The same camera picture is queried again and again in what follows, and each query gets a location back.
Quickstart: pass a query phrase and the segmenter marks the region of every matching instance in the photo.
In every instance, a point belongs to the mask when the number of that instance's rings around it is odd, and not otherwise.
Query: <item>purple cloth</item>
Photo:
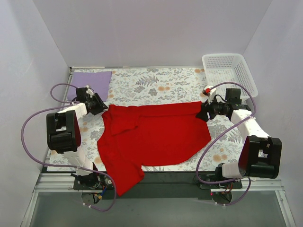
[[[71,84],[77,87],[85,87],[89,85],[102,99],[107,100],[109,82],[112,77],[112,72],[74,72]],[[71,101],[76,97],[76,90],[73,87],[68,89],[67,100]]]

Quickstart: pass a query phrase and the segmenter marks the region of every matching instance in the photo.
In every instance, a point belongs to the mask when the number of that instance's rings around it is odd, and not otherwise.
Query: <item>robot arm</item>
[[[77,88],[76,94],[75,99],[80,103],[46,116],[47,145],[49,149],[67,158],[72,165],[97,170],[80,147],[81,135],[78,119],[88,113],[93,115],[101,113],[107,109],[107,106],[89,87]],[[77,169],[74,176],[81,184],[89,187],[100,181],[96,173],[82,169]]]
[[[203,93],[208,101],[202,104],[197,118],[204,121],[213,119],[216,115],[225,115],[234,124],[251,115],[250,108],[241,104],[241,90],[227,88],[223,102],[216,99],[216,90],[207,86]],[[279,173],[282,142],[278,138],[270,137],[258,125],[254,118],[250,118],[238,125],[245,143],[239,161],[220,164],[216,172],[223,178],[242,178],[244,176],[276,178]]]

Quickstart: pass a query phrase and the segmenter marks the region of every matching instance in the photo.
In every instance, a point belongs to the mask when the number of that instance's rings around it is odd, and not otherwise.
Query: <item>white basket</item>
[[[206,54],[202,57],[208,85],[217,85],[222,82],[236,82],[244,86],[252,97],[258,95],[258,90],[251,76],[244,57],[238,53]],[[224,84],[217,87],[217,94],[225,98],[226,88],[240,88],[233,84]],[[248,94],[241,88],[241,99],[248,99]]]

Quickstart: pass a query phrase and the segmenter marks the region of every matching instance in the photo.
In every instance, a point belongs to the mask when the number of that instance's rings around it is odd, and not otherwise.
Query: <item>white wall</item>
[[[280,176],[303,226],[303,1],[273,0],[244,57],[256,82],[257,118],[283,143]]]
[[[24,120],[58,105],[49,89],[67,80],[68,67],[32,0],[0,0],[0,226],[20,226],[38,165],[20,142]],[[56,91],[63,96],[63,87]],[[26,130],[26,142],[39,159],[46,156],[45,115]]]
[[[271,0],[34,0],[69,66],[194,66],[244,53]]]

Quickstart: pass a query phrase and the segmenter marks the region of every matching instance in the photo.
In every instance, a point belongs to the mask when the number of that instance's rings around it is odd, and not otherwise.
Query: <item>floral pattern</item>
[[[76,72],[100,72],[109,69],[85,69]],[[159,105],[205,101],[201,93],[206,86],[203,69],[169,68],[169,69],[112,69],[112,78],[106,105]],[[212,140],[232,126],[228,118],[217,116],[207,123]],[[79,120],[81,147],[87,157],[95,163],[100,171],[105,171],[97,149],[97,141],[104,131],[101,114],[88,114]],[[201,171],[213,171],[219,163],[233,162],[239,159],[243,140],[237,129],[231,130],[215,143],[205,155],[199,167]],[[201,154],[206,147],[189,160],[172,166],[142,166],[143,171],[195,171]],[[69,164],[67,159],[55,151],[50,152],[50,163]],[[71,171],[72,168],[48,167],[48,171]]]

